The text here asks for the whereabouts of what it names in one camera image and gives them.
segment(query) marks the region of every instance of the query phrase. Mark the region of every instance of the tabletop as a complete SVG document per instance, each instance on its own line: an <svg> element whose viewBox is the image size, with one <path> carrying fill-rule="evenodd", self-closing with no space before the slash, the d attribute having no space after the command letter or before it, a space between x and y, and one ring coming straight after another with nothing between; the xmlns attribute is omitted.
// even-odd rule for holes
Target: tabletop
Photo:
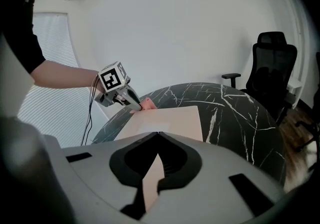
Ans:
<svg viewBox="0 0 320 224"><path fill-rule="evenodd" d="M228 148L284 184L284 142L273 118L243 91L214 83L185 83L152 91L158 108L197 105L203 141ZM93 143L112 141L132 114L120 110L96 135Z"/></svg>

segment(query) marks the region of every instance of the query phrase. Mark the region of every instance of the black rectangle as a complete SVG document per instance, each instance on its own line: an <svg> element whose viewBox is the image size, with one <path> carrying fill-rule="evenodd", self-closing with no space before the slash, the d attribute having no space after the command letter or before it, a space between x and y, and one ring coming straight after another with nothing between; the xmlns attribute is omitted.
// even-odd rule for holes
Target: black rectangle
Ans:
<svg viewBox="0 0 320 224"><path fill-rule="evenodd" d="M83 160L83 159L86 159L89 157L92 157L92 155L86 152L86 153L66 156L66 159L68 160L68 162L76 162L76 161L80 161L80 160Z"/></svg>
<svg viewBox="0 0 320 224"><path fill-rule="evenodd" d="M255 216L274 205L245 175L237 174L229 179Z"/></svg>

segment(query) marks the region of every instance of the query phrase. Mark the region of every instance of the white venetian blind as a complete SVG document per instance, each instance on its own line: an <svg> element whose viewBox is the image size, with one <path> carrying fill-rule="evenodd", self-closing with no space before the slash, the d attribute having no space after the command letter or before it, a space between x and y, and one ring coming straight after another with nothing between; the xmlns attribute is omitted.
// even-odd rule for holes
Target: white venetian blind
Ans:
<svg viewBox="0 0 320 224"><path fill-rule="evenodd" d="M44 57L67 66L78 67L70 41L66 14L37 13L33 16ZM61 147L79 146L88 117L89 89L47 89L33 86L27 94L18 118L41 133L56 137ZM93 126L87 144L108 121L97 105L92 105Z"/></svg>

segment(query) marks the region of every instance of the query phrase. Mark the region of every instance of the beige board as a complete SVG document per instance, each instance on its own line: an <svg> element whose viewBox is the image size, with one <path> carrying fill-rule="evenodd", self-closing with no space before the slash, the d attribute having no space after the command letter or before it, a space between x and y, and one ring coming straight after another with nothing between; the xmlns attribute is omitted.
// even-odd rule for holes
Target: beige board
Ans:
<svg viewBox="0 0 320 224"><path fill-rule="evenodd" d="M116 137L123 139L145 132L163 131L202 141L197 106L144 110L135 113ZM164 178L162 161L156 156L142 181L145 209L148 211L158 197L157 183Z"/></svg>

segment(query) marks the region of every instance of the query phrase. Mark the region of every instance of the pink object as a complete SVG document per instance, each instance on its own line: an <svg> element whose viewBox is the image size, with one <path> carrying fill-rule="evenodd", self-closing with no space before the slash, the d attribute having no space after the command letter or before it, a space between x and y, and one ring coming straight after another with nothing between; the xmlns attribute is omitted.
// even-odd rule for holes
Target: pink object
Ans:
<svg viewBox="0 0 320 224"><path fill-rule="evenodd" d="M152 100L150 98L146 98L144 99L140 105L142 106L142 110L150 110L150 109L157 109L156 105L154 104L154 102L152 102Z"/></svg>

